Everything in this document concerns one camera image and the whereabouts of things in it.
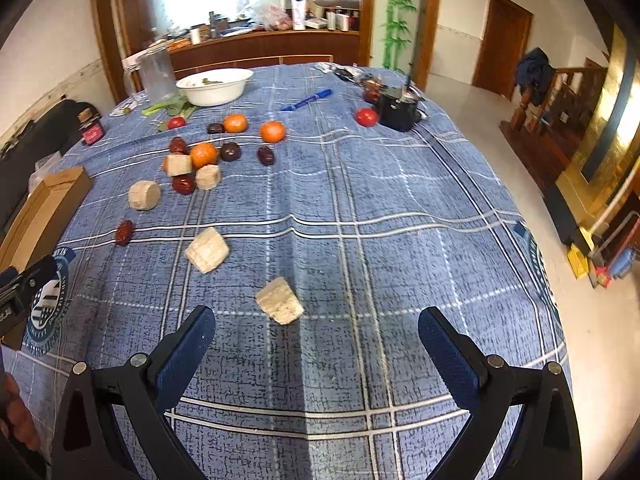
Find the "person's left hand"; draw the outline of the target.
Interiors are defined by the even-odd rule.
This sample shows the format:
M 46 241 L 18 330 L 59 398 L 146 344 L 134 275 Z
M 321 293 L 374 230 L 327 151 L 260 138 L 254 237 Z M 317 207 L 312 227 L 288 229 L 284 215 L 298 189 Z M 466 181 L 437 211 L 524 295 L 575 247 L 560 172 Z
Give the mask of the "person's left hand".
M 6 417 L 12 426 L 11 434 L 18 442 L 26 445 L 26 448 L 39 452 L 41 450 L 40 437 L 32 420 L 32 413 L 26 408 L 20 397 L 20 388 L 18 388 L 17 382 L 11 374 L 6 373 L 6 379 L 3 383 L 10 395 L 9 403 L 6 404 Z

